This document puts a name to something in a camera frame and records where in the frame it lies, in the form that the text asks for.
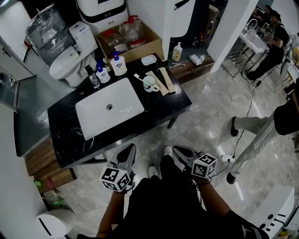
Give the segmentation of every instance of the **plastic-wrapped object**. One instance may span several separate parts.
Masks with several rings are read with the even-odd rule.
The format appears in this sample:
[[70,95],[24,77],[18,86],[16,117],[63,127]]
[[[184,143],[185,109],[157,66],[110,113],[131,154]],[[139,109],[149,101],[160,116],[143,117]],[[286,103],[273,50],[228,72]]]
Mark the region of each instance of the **plastic-wrapped object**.
[[122,39],[120,34],[115,33],[112,29],[105,31],[101,38],[109,48],[108,54],[112,54],[113,51],[124,52],[128,50],[127,45]]
[[75,44],[54,4],[36,15],[26,28],[26,36],[41,59],[51,66],[57,56]]
[[142,21],[137,18],[137,15],[129,16],[128,21],[121,26],[120,33],[130,48],[145,44]]

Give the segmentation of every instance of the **sink drain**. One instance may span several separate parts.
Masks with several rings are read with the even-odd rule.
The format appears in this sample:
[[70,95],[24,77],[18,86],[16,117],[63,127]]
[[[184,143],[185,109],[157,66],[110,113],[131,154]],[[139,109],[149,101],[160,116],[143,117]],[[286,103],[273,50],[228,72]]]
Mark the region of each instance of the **sink drain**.
[[112,108],[113,108],[113,105],[112,105],[112,104],[108,104],[108,105],[106,106],[106,109],[107,109],[107,110],[112,110]]

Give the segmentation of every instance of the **white wall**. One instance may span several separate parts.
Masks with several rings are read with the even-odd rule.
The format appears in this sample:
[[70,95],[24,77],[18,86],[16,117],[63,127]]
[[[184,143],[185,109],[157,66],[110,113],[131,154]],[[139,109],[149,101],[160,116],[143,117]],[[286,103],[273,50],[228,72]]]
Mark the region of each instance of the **white wall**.
[[229,0],[218,28],[207,49],[215,61],[211,72],[215,72],[238,39],[258,0]]
[[271,6],[273,10],[281,15],[288,34],[299,32],[299,7],[293,0],[275,0]]
[[21,2],[10,0],[0,7],[0,35],[21,60],[26,52],[24,37],[29,23],[30,18]]
[[6,239],[48,238],[36,216],[46,208],[16,156],[13,111],[0,104],[0,232]]
[[174,0],[127,0],[130,15],[138,15],[161,39],[167,59],[172,31]]

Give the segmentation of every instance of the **mug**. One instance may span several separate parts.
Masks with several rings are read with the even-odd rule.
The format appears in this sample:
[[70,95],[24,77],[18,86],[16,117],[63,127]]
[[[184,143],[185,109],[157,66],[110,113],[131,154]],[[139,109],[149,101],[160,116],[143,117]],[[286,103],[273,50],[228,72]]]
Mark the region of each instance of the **mug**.
[[143,79],[143,87],[144,87],[145,91],[147,91],[147,92],[160,90],[160,87],[156,83],[156,79],[152,76],[146,76]]

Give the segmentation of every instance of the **soap dish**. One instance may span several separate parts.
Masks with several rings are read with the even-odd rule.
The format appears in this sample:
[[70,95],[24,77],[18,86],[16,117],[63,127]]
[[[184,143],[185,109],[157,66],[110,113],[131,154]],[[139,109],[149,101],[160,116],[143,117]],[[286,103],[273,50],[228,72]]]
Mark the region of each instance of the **soap dish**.
[[150,65],[157,62],[157,58],[154,55],[148,55],[141,58],[141,62],[143,65]]

